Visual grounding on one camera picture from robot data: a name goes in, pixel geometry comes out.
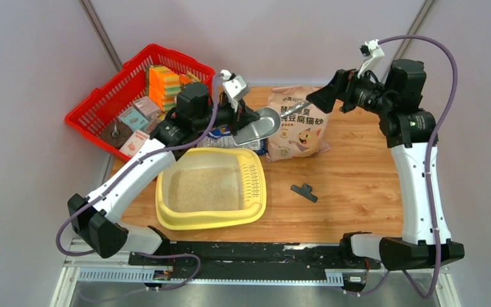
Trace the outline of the metal litter scoop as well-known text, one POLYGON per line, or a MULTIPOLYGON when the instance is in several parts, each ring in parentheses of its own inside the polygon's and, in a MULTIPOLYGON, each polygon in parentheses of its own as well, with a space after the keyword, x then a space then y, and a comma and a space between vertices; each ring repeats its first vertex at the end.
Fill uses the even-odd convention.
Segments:
POLYGON ((281 128, 283 120, 289 119, 291 115, 298 114, 299 111, 310 105, 311 103, 307 100, 302 100, 298 104, 289 107, 283 113, 279 113, 270 107, 253 110, 259 114, 260 119, 250 123, 248 126, 239 130, 236 135, 233 135, 234 142, 237 145, 244 145, 271 137, 281 128))

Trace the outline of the pink cat litter bag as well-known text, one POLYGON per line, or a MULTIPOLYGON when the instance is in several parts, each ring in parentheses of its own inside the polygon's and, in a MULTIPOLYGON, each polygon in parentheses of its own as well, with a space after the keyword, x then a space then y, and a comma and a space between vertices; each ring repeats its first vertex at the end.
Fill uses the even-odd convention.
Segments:
MULTIPOLYGON (((268 106, 279 113, 301 102, 317 88, 311 85, 272 88, 268 106)), ((308 157, 330 150, 323 139, 329 115, 313 104, 281 120, 276 134, 267 139, 266 160, 276 162, 285 159, 308 157)))

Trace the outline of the black bag clip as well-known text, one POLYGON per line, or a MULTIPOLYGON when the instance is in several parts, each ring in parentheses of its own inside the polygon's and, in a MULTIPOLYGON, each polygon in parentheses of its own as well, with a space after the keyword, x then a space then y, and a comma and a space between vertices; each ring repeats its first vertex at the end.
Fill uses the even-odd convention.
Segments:
POLYGON ((301 186, 292 185, 290 189, 313 203, 318 201, 318 197, 312 193, 313 188, 308 184, 302 184, 301 186))

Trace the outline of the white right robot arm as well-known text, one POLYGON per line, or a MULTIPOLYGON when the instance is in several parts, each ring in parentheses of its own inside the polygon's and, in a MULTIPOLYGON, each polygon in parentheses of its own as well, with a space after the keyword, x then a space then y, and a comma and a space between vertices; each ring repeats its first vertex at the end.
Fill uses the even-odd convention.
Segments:
POLYGON ((346 267, 357 267, 370 258, 390 271, 433 269, 465 255, 463 244, 452 239, 444 220, 436 171, 436 121, 420 107, 425 81, 421 61, 397 59, 384 83, 369 72, 360 75, 356 70, 338 70, 326 86, 306 97, 325 113, 340 101, 344 113, 360 107, 377 115, 398 173, 402 235, 344 234, 339 259, 346 267))

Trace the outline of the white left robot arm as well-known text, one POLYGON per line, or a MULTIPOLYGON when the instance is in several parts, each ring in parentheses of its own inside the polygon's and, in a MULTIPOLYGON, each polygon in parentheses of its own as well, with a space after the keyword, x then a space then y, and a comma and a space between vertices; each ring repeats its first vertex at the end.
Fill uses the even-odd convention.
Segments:
POLYGON ((218 102, 209 94, 207 85, 186 84, 176 98, 176 106, 167 112, 165 119, 122 169, 87 196, 74 194, 68 200, 70 216, 64 224, 72 225, 90 250, 80 253, 63 249, 60 239, 64 229, 60 228, 56 245, 63 254, 96 253, 101 258, 109 258, 119 251, 129 251, 144 253, 154 265, 167 262, 170 249, 155 230, 125 225, 121 217, 150 182, 214 128, 227 126, 235 140, 248 142, 247 129, 260 120, 259 114, 244 101, 249 86, 234 78, 224 81, 222 88, 223 101, 218 102))

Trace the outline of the yellow plastic litter box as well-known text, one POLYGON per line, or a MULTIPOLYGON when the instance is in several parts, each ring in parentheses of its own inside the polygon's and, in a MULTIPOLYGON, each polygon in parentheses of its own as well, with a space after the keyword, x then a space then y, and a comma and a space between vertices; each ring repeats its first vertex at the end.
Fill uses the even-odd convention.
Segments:
POLYGON ((267 183, 258 155, 245 148, 193 148, 156 180, 155 208, 169 230, 223 228, 258 220, 267 183))

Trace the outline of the grey pink small box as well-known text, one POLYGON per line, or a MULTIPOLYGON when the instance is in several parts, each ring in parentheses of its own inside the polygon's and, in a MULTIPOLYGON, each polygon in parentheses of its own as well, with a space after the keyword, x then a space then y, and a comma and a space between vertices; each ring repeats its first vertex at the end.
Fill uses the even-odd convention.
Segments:
POLYGON ((161 108, 148 96, 135 100, 133 106, 147 119, 158 117, 162 113, 161 108))

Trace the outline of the teal small box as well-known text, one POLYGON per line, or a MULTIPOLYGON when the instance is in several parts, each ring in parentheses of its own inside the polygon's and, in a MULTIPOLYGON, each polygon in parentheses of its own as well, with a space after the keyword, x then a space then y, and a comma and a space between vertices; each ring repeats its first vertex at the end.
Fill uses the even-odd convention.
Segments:
POLYGON ((133 132, 143 129, 148 124, 148 120, 134 106, 131 106, 120 113, 118 119, 127 125, 133 132))

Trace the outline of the blue chips bag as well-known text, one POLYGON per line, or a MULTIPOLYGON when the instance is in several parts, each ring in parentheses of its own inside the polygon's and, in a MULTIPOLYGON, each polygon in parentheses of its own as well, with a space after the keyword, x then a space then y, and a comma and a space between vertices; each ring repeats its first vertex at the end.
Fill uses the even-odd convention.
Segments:
POLYGON ((208 135, 196 146, 198 148, 245 148, 252 150, 257 155, 265 155, 268 152, 267 143, 264 139, 253 141, 244 145, 237 145, 234 142, 233 136, 227 126, 218 127, 211 130, 208 135))

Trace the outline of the orange yellow sponge pack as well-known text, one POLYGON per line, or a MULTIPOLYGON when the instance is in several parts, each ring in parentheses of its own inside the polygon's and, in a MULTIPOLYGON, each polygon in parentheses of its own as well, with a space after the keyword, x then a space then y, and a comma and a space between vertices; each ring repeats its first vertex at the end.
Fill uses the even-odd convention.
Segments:
POLYGON ((176 106, 181 91, 179 75, 163 65, 152 65, 146 71, 147 95, 163 111, 176 106))

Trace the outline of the red plastic basket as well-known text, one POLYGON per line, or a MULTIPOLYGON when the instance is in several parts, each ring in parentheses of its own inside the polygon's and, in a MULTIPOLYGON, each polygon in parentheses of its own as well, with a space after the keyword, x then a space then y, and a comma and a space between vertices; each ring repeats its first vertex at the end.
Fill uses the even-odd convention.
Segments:
POLYGON ((110 123, 117 122, 118 116, 133 101, 146 95, 146 71, 151 65, 163 65, 180 74, 191 72, 212 92, 215 76, 213 68, 181 52, 152 43, 125 62, 122 69, 105 85, 91 91, 65 116, 65 122, 97 147, 127 162, 129 158, 103 142, 100 133, 110 123))

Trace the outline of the brown round disc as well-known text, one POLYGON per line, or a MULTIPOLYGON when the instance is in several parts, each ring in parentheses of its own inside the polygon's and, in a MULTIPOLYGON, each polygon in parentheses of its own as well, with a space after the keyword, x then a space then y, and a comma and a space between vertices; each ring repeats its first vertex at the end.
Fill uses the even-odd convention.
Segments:
POLYGON ((132 129, 123 122, 110 123, 100 133, 100 139, 109 146, 120 149, 133 134, 132 129))

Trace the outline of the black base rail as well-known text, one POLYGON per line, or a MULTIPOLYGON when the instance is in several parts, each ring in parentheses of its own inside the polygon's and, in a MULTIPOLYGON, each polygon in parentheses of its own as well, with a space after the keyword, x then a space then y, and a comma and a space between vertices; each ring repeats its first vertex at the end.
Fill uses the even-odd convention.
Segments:
POLYGON ((131 253, 130 265, 172 268, 171 279, 187 278, 262 281, 318 281, 327 269, 355 271, 379 269, 377 260, 345 258, 338 244, 273 242, 165 241, 156 259, 131 253))

